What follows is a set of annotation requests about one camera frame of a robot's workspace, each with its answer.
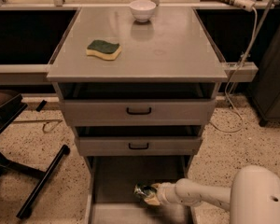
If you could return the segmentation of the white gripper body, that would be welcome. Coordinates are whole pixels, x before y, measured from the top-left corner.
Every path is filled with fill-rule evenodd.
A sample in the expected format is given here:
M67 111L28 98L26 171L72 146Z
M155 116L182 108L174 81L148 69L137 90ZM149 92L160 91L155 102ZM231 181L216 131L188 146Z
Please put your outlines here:
M177 203L175 184L161 183L157 189L157 198L162 205Z

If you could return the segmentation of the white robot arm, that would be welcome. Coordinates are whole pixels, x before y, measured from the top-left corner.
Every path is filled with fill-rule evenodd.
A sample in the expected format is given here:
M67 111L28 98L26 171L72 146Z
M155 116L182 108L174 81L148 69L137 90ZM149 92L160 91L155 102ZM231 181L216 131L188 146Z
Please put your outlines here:
M241 169L229 188L182 178L146 186L141 195L150 205L210 203L230 212L230 224L280 224L280 177L260 166Z

